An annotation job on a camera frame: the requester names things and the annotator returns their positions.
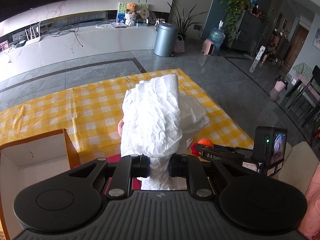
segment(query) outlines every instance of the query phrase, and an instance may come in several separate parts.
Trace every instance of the white logo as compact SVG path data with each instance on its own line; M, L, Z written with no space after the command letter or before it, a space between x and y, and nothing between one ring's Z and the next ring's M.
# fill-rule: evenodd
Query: white logo
M164 193L159 193L159 194L157 194L157 196L158 196L159 198L162 198L162 197L165 196L165 194L164 194Z

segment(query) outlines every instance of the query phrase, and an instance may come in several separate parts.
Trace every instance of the camera screen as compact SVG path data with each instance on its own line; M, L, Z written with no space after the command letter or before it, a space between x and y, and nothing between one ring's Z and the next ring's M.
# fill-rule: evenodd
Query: camera screen
M285 142L286 138L284 133L275 133L275 141L273 144L273 153L270 160L270 165L284 158Z

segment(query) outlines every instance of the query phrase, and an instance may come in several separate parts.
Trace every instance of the cardboard box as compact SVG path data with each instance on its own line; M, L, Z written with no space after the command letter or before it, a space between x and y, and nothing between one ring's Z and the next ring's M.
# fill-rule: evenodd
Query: cardboard box
M0 146L0 221L6 240L22 228L13 202L24 188L80 165L65 129L50 131Z

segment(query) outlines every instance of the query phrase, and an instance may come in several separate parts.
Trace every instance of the trash can lid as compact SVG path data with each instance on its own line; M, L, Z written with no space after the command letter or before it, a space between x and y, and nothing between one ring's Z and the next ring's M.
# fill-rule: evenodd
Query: trash can lid
M167 31L175 31L178 26L173 23L160 23L159 28Z

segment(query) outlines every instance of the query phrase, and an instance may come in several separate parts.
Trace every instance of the trash can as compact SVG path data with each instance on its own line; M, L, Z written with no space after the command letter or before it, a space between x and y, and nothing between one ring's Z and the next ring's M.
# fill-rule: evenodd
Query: trash can
M160 23L158 25L154 54L161 57L170 57L178 34L178 27L171 23Z

